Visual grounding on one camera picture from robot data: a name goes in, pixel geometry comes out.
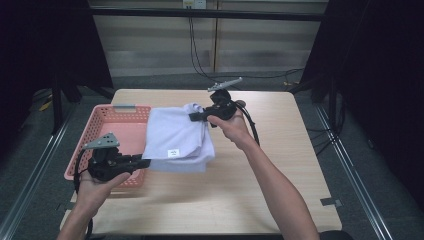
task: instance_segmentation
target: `aluminum rail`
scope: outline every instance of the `aluminum rail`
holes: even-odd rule
[[[228,19],[258,19],[321,22],[327,18],[319,13],[286,13],[286,12],[255,12],[230,11],[211,9],[177,9],[177,8],[125,8],[125,7],[32,7],[32,10],[46,11],[50,14],[74,13],[102,16],[139,16],[139,17],[191,17],[191,18],[228,18]]]
[[[328,115],[324,108],[321,105],[318,105],[316,110],[324,128],[331,129]],[[332,130],[327,131],[327,134],[330,138],[330,141],[333,141],[333,148],[339,157],[340,163],[342,164],[346,175],[352,184],[353,189],[355,190],[356,196],[359,198],[359,201],[362,204],[362,208],[364,209],[372,227],[374,228],[375,233],[377,234],[378,239],[393,240],[384,218],[369,195],[368,190],[362,182],[359,173],[356,171],[355,165],[353,164],[352,159],[343,146],[342,141],[339,137],[335,136]]]
[[[55,135],[50,137],[49,142],[47,143],[46,148],[41,154],[37,164],[34,167],[28,181],[23,187],[22,191],[19,193],[18,198],[16,199],[13,206],[8,211],[5,216],[2,224],[0,225],[0,239],[9,240],[12,239],[13,235],[18,228],[19,223],[21,222],[34,194],[37,190],[38,185],[40,184],[47,167],[50,164],[50,161],[56,152],[57,147],[59,146],[62,138],[68,127],[69,120],[72,114],[75,111],[76,105],[73,104],[70,107],[70,111],[62,125],[62,127],[56,132]]]

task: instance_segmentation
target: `human arm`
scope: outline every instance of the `human arm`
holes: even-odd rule
[[[219,126],[224,135],[245,153],[284,239],[319,239],[302,196],[249,134],[243,114],[238,110],[228,121],[215,116],[209,116],[208,121]]]
[[[108,182],[99,182],[92,178],[88,171],[81,173],[81,184],[77,201],[57,239],[84,239],[90,219],[97,214],[112,189],[123,183],[130,176],[129,173],[122,173]]]

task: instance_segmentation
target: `wooden table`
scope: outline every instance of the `wooden table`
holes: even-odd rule
[[[230,94],[233,100],[247,103],[261,147],[298,188],[318,230],[340,230],[334,205],[323,206],[320,201],[331,196],[293,95],[253,91]],[[212,105],[210,95],[199,90],[121,89],[112,104],[179,107],[196,102],[207,107]],[[244,154],[219,128],[209,130],[216,158],[209,162],[205,173],[147,170],[141,188],[114,192],[106,200],[94,218],[93,233],[279,233]]]

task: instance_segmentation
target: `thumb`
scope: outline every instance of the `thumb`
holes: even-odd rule
[[[128,172],[121,173],[118,176],[114,177],[112,180],[110,180],[107,184],[110,186],[110,188],[117,187],[125,180],[127,180],[130,176],[131,174]]]

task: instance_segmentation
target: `human hand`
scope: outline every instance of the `human hand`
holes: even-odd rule
[[[237,109],[231,119],[226,121],[213,115],[208,116],[207,119],[211,124],[220,127],[225,137],[234,142],[241,150],[246,149],[252,143],[252,140],[255,142],[247,129],[243,113],[239,109]]]
[[[122,173],[108,182],[101,182],[91,177],[88,171],[82,172],[75,207],[82,208],[87,217],[94,217],[110,195],[112,189],[119,186],[130,176],[130,173]]]

